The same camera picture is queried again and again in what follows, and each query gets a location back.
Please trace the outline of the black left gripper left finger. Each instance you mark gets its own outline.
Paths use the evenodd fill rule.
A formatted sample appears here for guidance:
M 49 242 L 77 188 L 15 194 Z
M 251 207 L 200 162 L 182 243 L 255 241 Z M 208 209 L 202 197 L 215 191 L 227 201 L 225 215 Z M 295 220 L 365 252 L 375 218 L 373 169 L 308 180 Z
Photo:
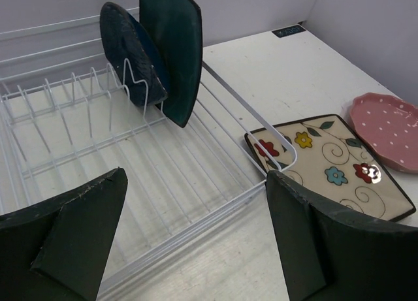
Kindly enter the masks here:
M 1 216 L 2 300 L 95 300 L 127 193 L 123 168 Z

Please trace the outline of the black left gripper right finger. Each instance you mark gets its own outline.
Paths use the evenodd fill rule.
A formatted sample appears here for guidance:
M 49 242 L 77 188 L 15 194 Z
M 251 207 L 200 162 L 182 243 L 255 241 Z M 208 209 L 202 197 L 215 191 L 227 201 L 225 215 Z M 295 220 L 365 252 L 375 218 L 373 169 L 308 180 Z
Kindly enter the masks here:
M 274 170 L 266 197 L 291 300 L 416 300 L 417 229 L 362 214 Z

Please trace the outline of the cream floral square plate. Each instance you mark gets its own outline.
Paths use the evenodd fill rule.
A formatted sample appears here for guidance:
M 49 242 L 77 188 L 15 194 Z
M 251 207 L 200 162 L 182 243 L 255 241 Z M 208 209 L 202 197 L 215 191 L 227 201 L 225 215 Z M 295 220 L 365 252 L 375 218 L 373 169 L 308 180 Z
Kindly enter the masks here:
M 266 172 L 281 168 L 305 188 L 386 221 L 400 221 L 415 213 L 409 196 L 340 116 L 316 116 L 275 128 L 293 145 L 297 159 L 265 128 L 244 136 Z

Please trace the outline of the pink polka dot plate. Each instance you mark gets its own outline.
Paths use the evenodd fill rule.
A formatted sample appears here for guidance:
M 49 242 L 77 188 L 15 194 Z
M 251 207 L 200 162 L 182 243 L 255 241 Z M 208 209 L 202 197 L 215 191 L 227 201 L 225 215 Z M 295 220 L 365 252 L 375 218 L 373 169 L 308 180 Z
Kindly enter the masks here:
M 349 118 L 358 136 L 385 166 L 417 173 L 417 107 L 392 95 L 353 99 Z

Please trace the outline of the dark blue leaf plate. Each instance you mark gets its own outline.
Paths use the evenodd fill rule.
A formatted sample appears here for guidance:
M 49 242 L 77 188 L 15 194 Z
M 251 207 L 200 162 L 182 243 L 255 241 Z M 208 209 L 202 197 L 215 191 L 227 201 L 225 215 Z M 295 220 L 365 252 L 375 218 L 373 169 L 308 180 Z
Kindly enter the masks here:
M 105 56 L 137 106 L 159 104 L 170 93 L 163 59 L 144 27 L 124 8 L 106 2 L 99 18 Z

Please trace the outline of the teal leaf-shaped plate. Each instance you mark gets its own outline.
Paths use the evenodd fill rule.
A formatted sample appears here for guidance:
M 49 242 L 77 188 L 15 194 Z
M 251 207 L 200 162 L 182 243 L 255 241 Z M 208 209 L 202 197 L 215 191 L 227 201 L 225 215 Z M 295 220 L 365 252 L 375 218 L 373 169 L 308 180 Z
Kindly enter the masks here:
M 170 76 L 170 92 L 163 113 L 184 128 L 191 117 L 201 80 L 201 8 L 195 0 L 139 0 L 139 18 Z

